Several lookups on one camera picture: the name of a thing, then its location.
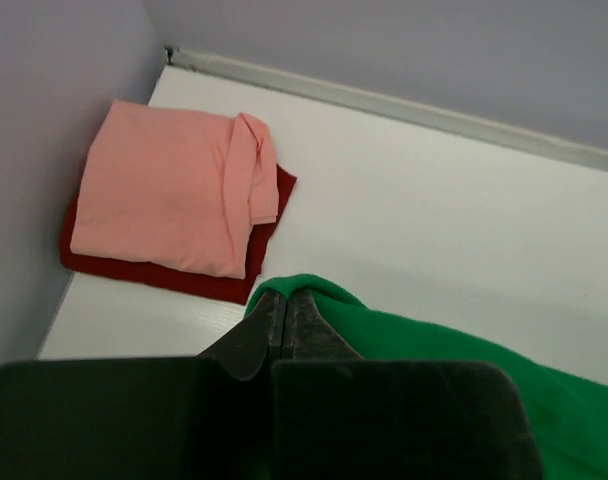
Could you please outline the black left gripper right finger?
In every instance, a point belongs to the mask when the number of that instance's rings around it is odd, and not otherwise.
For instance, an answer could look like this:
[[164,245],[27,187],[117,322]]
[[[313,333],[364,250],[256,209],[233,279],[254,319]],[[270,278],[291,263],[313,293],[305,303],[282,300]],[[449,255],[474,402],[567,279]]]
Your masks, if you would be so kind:
[[540,479],[521,397],[499,368],[366,360],[312,293],[287,304],[272,367],[277,479]]

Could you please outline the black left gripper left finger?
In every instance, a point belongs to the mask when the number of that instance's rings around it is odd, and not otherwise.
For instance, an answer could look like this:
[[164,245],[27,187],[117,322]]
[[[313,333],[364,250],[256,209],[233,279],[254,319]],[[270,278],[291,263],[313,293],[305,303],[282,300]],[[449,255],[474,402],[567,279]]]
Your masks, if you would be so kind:
[[265,293],[197,356],[0,365],[0,479],[268,479]]

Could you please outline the green t shirt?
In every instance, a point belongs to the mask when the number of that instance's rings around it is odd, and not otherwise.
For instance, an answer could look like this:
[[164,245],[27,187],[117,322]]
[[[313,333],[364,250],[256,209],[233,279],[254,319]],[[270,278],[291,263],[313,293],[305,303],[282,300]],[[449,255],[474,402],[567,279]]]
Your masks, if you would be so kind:
[[309,289],[322,317],[368,359],[484,361],[516,384],[548,479],[608,479],[608,386],[539,364],[494,342],[442,325],[377,311],[313,274],[259,284],[246,309],[273,290]]

